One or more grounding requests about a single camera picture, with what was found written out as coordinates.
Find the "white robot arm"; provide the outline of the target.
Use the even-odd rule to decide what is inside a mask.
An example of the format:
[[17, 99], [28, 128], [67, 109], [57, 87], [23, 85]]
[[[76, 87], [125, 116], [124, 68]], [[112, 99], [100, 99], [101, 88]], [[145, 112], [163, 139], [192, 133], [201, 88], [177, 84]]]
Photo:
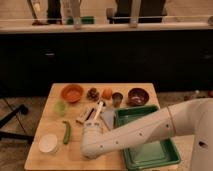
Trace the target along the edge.
[[84, 123], [81, 153], [94, 159], [112, 151], [194, 135], [189, 171], [213, 171], [213, 99], [170, 105], [112, 131], [103, 133], [99, 121]]

